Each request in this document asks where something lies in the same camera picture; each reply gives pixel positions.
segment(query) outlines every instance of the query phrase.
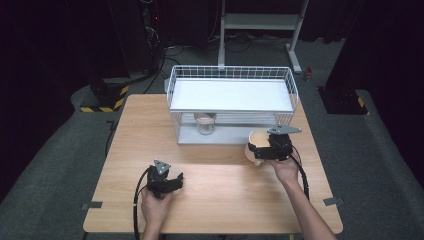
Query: white wire rack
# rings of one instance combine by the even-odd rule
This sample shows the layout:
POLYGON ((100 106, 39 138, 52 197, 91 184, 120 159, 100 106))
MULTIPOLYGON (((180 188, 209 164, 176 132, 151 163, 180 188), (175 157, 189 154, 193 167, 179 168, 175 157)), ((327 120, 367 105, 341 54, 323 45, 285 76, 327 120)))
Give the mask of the white wire rack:
POLYGON ((290 68, 174 66, 167 101, 180 144, 245 144, 251 131, 289 125, 299 96, 290 68), (215 113, 214 133, 196 132, 194 113, 215 113))

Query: wooden table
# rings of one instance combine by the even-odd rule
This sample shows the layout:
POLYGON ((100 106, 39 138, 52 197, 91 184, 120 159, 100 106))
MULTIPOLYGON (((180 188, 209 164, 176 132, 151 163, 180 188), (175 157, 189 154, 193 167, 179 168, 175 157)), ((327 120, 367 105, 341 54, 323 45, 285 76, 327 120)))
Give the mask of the wooden table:
MULTIPOLYGON (((311 203, 330 228, 340 233, 343 225, 337 207, 323 202, 333 196, 301 103, 291 125, 302 129, 290 137, 302 157, 311 203)), ((255 166, 245 157, 244 148, 178 145, 166 95, 129 96, 92 199, 102 206, 88 210, 85 231, 133 232, 137 182, 158 159, 172 165, 168 179, 184 173, 184 186, 175 192, 163 233, 300 232, 272 166, 255 166)), ((144 227, 139 209, 140 231, 144 227)))

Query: yellow and black tape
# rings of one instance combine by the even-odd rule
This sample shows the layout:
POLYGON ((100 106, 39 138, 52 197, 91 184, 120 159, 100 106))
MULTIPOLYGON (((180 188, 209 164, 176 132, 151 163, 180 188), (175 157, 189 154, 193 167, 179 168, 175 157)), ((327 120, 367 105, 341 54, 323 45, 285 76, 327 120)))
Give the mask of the yellow and black tape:
POLYGON ((125 86, 121 89, 118 99, 112 106, 80 106, 82 112, 116 112, 124 103, 125 95, 128 92, 129 86, 125 86))
POLYGON ((364 100, 362 100, 361 97, 358 97, 358 103, 361 109, 363 109, 364 111, 367 111, 367 115, 370 115, 370 112, 368 112, 368 110, 365 108, 365 102, 364 100))

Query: human hand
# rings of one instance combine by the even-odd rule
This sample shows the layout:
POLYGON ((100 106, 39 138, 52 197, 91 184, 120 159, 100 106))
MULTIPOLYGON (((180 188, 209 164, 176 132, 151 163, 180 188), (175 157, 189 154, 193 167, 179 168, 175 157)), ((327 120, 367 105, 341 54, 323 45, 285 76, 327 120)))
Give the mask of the human hand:
POLYGON ((144 188, 141 190, 141 197, 143 202, 141 203, 141 209, 146 219, 146 231, 153 230, 159 231, 162 227, 162 223, 165 221, 168 215, 170 202, 172 200, 173 193, 170 192, 165 195, 163 199, 157 199, 153 192, 144 188))
POLYGON ((294 161, 299 162, 299 155, 296 151, 293 151, 292 156, 284 161, 268 160, 267 163, 271 164, 274 168, 275 175, 278 180, 287 187, 289 184, 299 184, 298 182, 298 167, 294 161))

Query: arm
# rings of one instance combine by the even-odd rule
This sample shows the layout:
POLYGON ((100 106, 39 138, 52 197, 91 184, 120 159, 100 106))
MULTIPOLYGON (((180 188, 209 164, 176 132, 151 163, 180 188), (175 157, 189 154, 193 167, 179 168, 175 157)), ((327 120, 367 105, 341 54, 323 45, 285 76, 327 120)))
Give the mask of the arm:
POLYGON ((289 196, 303 237, 307 240, 337 239, 330 227, 303 193, 303 189, 298 181, 298 168, 293 160, 297 161, 297 159, 288 159, 282 162, 274 160, 267 162, 274 167, 278 180, 283 184, 289 196))
POLYGON ((146 219, 146 229, 144 230, 143 240, 157 240, 160 229, 168 215, 169 203, 173 193, 168 193, 163 199, 157 199, 153 192, 143 189, 141 191, 143 202, 141 209, 146 219))

